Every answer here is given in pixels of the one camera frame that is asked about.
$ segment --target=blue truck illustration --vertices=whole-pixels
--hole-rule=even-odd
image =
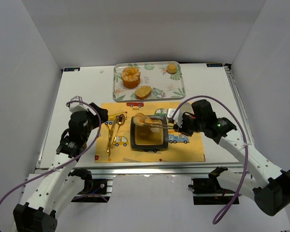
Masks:
[[[189,143],[189,138],[183,134],[180,134],[179,136],[175,136],[170,134],[169,135],[169,143],[176,144],[176,143]]]

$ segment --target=bread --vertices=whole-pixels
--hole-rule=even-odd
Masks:
[[[176,71],[177,71],[176,65],[169,64],[168,67],[166,68],[166,71],[168,71],[169,74],[176,73]]]
[[[136,67],[126,67],[122,71],[121,79],[125,87],[127,88],[135,88],[139,85],[141,81],[141,73]]]
[[[146,99],[151,94],[152,88],[150,86],[142,86],[135,91],[135,96],[138,99]]]

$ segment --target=tray rim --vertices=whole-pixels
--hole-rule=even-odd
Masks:
[[[149,61],[149,62],[132,62],[132,63],[120,63],[120,64],[117,64],[114,66],[113,68],[113,77],[115,75],[115,72],[116,72],[116,69],[118,67],[121,67],[121,66],[125,66],[125,67],[128,67],[129,64],[137,64],[137,65],[145,65],[145,64],[148,64],[148,63],[151,63],[151,64],[158,64],[158,65],[161,65],[161,64],[168,64],[168,63],[174,63],[176,65],[180,65],[180,63],[178,63],[177,61]],[[182,78],[181,78],[181,83],[182,83],[182,86],[185,90],[185,94],[182,96],[182,97],[178,97],[178,98],[165,98],[165,99],[161,99],[161,98],[157,98],[157,99],[134,99],[134,100],[121,100],[121,101],[118,101],[116,100],[114,97],[113,97],[113,100],[116,101],[116,102],[154,102],[154,101],[173,101],[173,100],[178,100],[178,99],[183,99],[185,98],[186,96],[186,88],[185,88],[185,84],[184,84],[184,80],[183,80],[183,73],[182,73]],[[112,93],[114,91],[114,87],[116,86],[115,82],[113,81],[113,89],[112,89]]]

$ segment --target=yellow placemat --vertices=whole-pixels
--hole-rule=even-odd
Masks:
[[[142,150],[134,150],[130,146],[130,125],[131,118],[136,113],[144,115],[164,115],[165,111],[161,110],[169,108],[176,108],[179,102],[159,102],[159,103],[141,103],[135,105],[133,103],[103,103],[102,108],[108,110],[109,121],[112,123],[116,114],[123,113],[127,120],[123,126],[120,127],[117,136],[117,145],[111,149],[111,156],[106,152],[106,144],[108,140],[108,128],[106,125],[102,126],[101,136],[97,139],[95,162],[159,162],[159,161],[186,161],[186,162],[204,162],[204,150],[202,144],[202,137],[199,133],[194,133],[192,137],[186,137],[180,133],[169,130],[169,147],[163,151],[144,152]]]

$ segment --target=bread slice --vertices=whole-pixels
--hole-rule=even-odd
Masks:
[[[138,99],[146,99],[151,94],[152,88],[150,86],[142,86],[135,91],[135,96]]]

